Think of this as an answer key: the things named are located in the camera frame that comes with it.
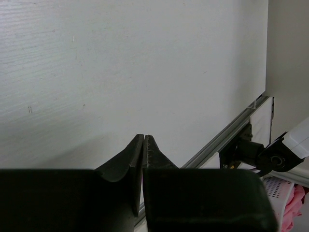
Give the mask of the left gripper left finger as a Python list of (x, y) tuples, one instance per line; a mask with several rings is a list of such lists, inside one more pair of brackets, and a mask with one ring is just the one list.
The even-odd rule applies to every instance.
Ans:
[(1, 169), (3, 232), (131, 232), (144, 136), (95, 169)]

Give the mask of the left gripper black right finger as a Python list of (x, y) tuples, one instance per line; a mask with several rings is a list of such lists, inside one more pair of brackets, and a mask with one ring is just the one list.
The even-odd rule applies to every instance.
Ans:
[(150, 232), (275, 232), (278, 223), (257, 174), (178, 168), (151, 135), (143, 145), (143, 196)]

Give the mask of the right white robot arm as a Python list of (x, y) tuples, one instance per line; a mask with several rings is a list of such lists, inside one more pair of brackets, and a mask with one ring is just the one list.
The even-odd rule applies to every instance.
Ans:
[(268, 146), (252, 141), (237, 143), (237, 161), (254, 166), (263, 177), (272, 171), (287, 172), (309, 156), (309, 119), (306, 118)]

